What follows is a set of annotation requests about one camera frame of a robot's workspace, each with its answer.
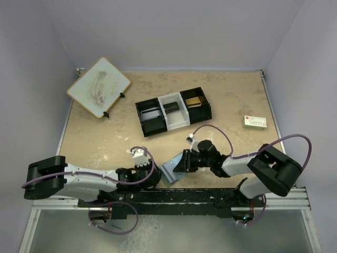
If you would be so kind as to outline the card with magnetic stripe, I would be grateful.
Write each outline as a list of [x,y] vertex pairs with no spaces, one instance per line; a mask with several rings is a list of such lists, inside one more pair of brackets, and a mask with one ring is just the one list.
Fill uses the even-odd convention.
[[165,163],[163,165],[160,166],[163,174],[166,177],[166,180],[169,183],[173,183],[174,181],[176,181],[176,175],[173,172],[174,169],[174,164],[171,162]]

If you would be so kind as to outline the green leather card holder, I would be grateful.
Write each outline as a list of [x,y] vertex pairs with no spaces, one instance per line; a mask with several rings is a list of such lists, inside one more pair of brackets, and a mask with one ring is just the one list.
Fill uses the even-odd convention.
[[168,188],[187,175],[187,173],[178,173],[173,171],[180,162],[181,158],[182,153],[179,153],[169,161],[159,166],[159,169],[162,172],[161,179]]

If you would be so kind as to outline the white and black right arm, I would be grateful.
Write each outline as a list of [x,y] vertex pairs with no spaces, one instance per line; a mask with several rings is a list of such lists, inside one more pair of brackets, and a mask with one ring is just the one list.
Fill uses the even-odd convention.
[[233,190],[239,206],[247,206],[253,198],[270,192],[286,197],[303,171],[299,163],[267,144],[262,145],[257,154],[235,159],[220,154],[210,140],[198,143],[197,150],[184,150],[173,172],[191,173],[199,168],[209,168],[220,178],[254,174],[252,178],[243,179]]

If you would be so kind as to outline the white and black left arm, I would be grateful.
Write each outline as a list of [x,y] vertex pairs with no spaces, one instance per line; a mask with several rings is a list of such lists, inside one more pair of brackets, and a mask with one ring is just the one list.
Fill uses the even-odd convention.
[[22,188],[26,200],[64,196],[102,207],[112,194],[154,188],[160,179],[161,171],[151,159],[139,167],[98,171],[66,163],[64,156],[57,155],[30,164]]

